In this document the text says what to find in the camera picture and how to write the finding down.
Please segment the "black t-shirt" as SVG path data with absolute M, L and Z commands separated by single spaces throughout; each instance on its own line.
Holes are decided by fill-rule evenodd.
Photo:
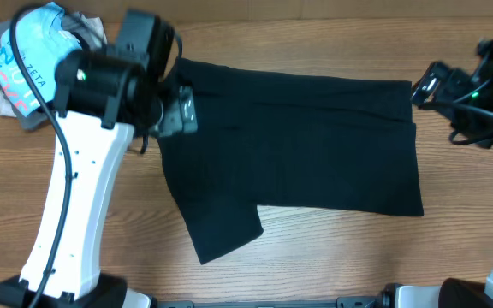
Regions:
M 187 59 L 174 79 L 198 128 L 158 145 L 201 263 L 258 238 L 261 205 L 423 215 L 409 82 Z

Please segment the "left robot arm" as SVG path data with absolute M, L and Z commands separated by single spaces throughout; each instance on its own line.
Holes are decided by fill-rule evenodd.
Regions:
M 56 131 L 50 185 L 37 238 L 19 275 L 0 282 L 7 307 L 154 307 L 150 295 L 100 269 L 104 222 L 132 140 L 193 133 L 192 89 L 168 66 L 182 42 L 158 15 L 129 10 L 117 41 L 74 50 L 56 67 L 44 112 Z

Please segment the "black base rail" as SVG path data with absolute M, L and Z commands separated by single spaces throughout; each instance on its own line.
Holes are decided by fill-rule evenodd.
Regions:
M 347 296 L 333 300 L 253 301 L 195 303 L 183 301 L 157 301 L 155 308 L 393 308 L 389 295 Z

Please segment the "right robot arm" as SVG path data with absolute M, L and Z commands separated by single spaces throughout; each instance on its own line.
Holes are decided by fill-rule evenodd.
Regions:
M 433 62 L 413 85 L 410 101 L 447 119 L 452 145 L 493 146 L 493 38 L 478 42 L 472 71 Z M 381 307 L 493 307 L 493 264 L 483 281 L 448 278 L 434 287 L 390 285 Z

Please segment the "light blue printed t-shirt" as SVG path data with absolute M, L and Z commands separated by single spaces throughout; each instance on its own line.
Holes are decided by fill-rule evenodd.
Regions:
M 64 9 L 48 3 L 21 17 L 15 38 L 23 64 L 45 102 L 54 98 L 57 64 L 80 48 L 79 40 L 62 28 Z M 24 116 L 39 108 L 39 102 L 14 58 L 9 30 L 0 34 L 0 84 L 10 102 Z

